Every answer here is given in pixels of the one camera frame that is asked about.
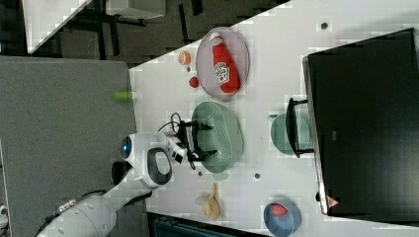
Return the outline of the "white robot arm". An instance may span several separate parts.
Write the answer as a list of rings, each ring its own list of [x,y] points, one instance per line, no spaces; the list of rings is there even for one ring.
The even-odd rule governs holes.
[[[182,121],[175,131],[128,135],[120,146],[120,156],[128,163],[122,179],[103,194],[91,192],[63,204],[35,237],[107,237],[116,226],[117,212],[166,185],[175,164],[204,161],[215,153],[198,144],[198,132],[212,129],[198,121]]]

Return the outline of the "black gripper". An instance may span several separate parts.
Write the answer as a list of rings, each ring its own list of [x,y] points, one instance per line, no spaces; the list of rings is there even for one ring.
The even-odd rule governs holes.
[[[190,162],[192,161],[199,161],[203,162],[209,159],[212,155],[216,154],[216,150],[212,151],[195,151],[195,143],[194,143],[194,136],[193,136],[193,127],[197,130],[210,130],[211,126],[208,124],[204,124],[197,120],[187,122],[182,122],[179,128],[180,137],[182,139],[182,143],[188,149],[188,159]]]

